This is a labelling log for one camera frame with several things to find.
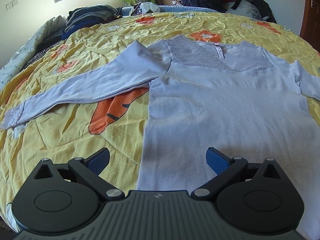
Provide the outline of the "light lavender long-sleeve shirt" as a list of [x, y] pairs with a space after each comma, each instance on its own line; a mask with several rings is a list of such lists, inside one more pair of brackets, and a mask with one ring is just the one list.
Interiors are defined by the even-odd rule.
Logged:
[[135, 41], [110, 63], [6, 111], [9, 129], [62, 103], [102, 102], [149, 90], [140, 190], [192, 190], [212, 178], [205, 151], [276, 158], [302, 193], [319, 189], [319, 126], [307, 97], [319, 78], [248, 42], [209, 44], [178, 35]]

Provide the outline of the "stack of folded dark clothes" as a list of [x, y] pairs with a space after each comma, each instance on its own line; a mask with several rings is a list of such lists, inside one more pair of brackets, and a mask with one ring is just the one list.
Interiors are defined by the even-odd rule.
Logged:
[[120, 11], [121, 7], [114, 8], [106, 4], [82, 7], [70, 11], [61, 38], [66, 40], [72, 33], [81, 28], [92, 27], [96, 24], [110, 23], [121, 18]]

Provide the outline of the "yellow carrot-print bed quilt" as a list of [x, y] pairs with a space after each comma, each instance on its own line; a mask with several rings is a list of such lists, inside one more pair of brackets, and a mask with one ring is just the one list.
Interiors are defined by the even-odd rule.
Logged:
[[[310, 75], [319, 78], [319, 52], [275, 23], [217, 12], [127, 16], [77, 31], [15, 75], [1, 90], [1, 117], [31, 96], [110, 63], [135, 41], [148, 47], [178, 35], [209, 44], [248, 42], [287, 63], [299, 62]], [[319, 126], [319, 98], [306, 100], [309, 113]], [[148, 88], [134, 88], [102, 102], [62, 103], [16, 127], [1, 128], [1, 216], [9, 219], [9, 204], [45, 157], [65, 163], [106, 147], [111, 162], [102, 172], [102, 178], [124, 192], [140, 190], [137, 184], [148, 105]], [[262, 162], [266, 158], [246, 159]], [[319, 239], [319, 189], [297, 191], [305, 206], [297, 230], [307, 239]]]

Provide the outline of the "grey floral duvet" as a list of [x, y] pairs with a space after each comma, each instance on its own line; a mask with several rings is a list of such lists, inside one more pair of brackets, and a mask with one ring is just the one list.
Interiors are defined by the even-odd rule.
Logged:
[[1, 68], [1, 90], [12, 80], [36, 54], [36, 47], [59, 27], [65, 27], [67, 16], [56, 16], [46, 21], [35, 34], [10, 58], [9, 62]]

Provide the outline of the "brown wooden door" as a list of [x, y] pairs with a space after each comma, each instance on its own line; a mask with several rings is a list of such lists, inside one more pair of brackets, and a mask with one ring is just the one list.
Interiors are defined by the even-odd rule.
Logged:
[[305, 0], [300, 37], [319, 51], [319, 0]]

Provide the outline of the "white crumpled garment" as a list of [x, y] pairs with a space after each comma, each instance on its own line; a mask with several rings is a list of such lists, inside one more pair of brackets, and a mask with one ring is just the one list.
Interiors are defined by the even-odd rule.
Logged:
[[160, 8], [155, 3], [152, 3], [152, 2], [139, 3], [136, 9], [139, 14], [160, 12]]

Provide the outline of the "black bag by wall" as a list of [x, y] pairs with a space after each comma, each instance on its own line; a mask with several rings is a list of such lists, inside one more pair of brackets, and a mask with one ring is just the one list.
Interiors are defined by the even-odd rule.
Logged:
[[276, 23], [276, 19], [274, 18], [272, 10], [267, 2], [264, 0], [252, 0], [251, 4], [258, 9], [262, 21]]

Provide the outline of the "white wall switch plate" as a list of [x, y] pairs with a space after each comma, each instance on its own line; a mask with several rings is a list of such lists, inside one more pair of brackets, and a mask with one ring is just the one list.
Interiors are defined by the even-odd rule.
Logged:
[[8, 4], [5, 5], [6, 10], [9, 11], [9, 10], [11, 10], [13, 7], [15, 7], [18, 4], [19, 4], [18, 0], [12, 0]]

